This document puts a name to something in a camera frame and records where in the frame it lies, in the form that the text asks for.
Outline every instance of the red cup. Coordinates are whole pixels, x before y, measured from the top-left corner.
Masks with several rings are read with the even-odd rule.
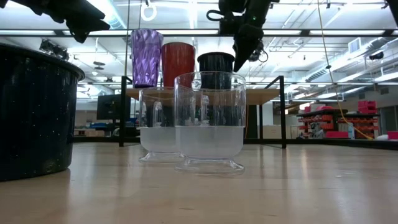
[[[162,72],[164,86],[174,87],[174,78],[194,72],[194,69],[195,48],[192,45],[180,42],[163,45]]]

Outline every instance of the clear glass cup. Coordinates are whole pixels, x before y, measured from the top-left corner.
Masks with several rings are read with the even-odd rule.
[[[171,163],[182,160],[175,143],[174,89],[145,88],[139,92],[141,145],[148,154],[141,162]]]
[[[242,173],[233,161],[243,147],[246,82],[227,72],[196,72],[175,79],[177,148],[185,156],[177,171]]]

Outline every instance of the computer monitor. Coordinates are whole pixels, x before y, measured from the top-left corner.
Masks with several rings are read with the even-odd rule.
[[[130,118],[131,98],[126,96],[125,115]],[[97,119],[120,119],[121,95],[106,95],[98,97]]]

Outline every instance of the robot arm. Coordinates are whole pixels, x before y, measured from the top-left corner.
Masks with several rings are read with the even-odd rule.
[[[37,15],[48,14],[55,22],[67,22],[70,33],[79,43],[84,43],[92,31],[109,30],[102,21],[105,18],[100,10],[86,0],[13,0],[29,7]],[[4,8],[8,0],[0,0]]]
[[[398,23],[398,1],[386,1]],[[207,18],[209,20],[220,22],[221,35],[234,35],[233,49],[236,54],[234,72],[237,72],[248,59],[257,60],[259,52],[263,50],[262,26],[266,22],[272,2],[279,2],[279,0],[220,0],[218,3],[220,11],[208,11]],[[233,12],[244,12],[244,14],[234,16]],[[211,13],[224,17],[213,19],[210,17]]]

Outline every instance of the glass base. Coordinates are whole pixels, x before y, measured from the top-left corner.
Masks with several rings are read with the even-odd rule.
[[[150,152],[139,158],[143,163],[176,163],[182,161],[183,155],[179,152]]]
[[[179,172],[192,174],[243,174],[244,167],[232,159],[194,159],[185,157],[185,160],[175,166]]]

